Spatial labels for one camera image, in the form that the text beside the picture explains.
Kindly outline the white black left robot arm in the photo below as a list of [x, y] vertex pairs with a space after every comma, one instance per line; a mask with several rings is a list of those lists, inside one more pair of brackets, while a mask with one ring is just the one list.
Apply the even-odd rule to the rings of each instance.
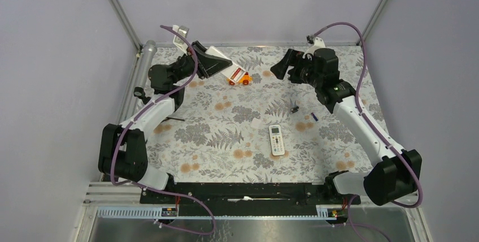
[[175, 188], [168, 183], [168, 173], [148, 165], [148, 137], [183, 103], [185, 88], [177, 82], [194, 76], [209, 78], [233, 64], [214, 46], [205, 48], [195, 41], [192, 47], [198, 64], [187, 51], [171, 64], [150, 67], [148, 78], [153, 96], [143, 98], [144, 106], [131, 118], [118, 125], [108, 124], [102, 132], [98, 170], [154, 189], [154, 196], [162, 203], [173, 200]]

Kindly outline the blue purple battery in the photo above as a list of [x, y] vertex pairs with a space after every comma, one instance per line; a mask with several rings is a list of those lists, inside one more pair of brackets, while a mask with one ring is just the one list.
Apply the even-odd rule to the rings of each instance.
[[318, 117], [317, 117], [314, 113], [311, 113], [311, 116], [313, 117], [313, 119], [314, 119], [316, 122], [318, 122], [319, 119], [318, 119]]

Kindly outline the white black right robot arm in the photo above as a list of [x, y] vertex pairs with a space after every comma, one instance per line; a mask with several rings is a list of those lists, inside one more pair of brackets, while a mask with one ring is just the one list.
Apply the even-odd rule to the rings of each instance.
[[417, 192], [418, 207], [423, 200], [419, 182], [422, 157], [405, 150], [368, 114], [350, 83], [340, 78], [336, 52], [321, 48], [313, 53], [289, 49], [270, 71], [277, 79], [285, 76], [294, 84], [308, 84], [324, 105], [352, 133], [366, 152], [373, 169], [368, 173], [337, 171], [325, 179], [324, 196], [337, 204], [346, 195], [366, 195], [376, 205], [399, 204], [398, 199]]

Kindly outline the white battery cover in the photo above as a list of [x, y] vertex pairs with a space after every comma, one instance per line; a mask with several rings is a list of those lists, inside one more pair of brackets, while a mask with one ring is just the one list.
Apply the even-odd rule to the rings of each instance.
[[262, 129], [264, 127], [263, 121], [261, 119], [254, 118], [251, 121], [251, 127], [253, 129]]

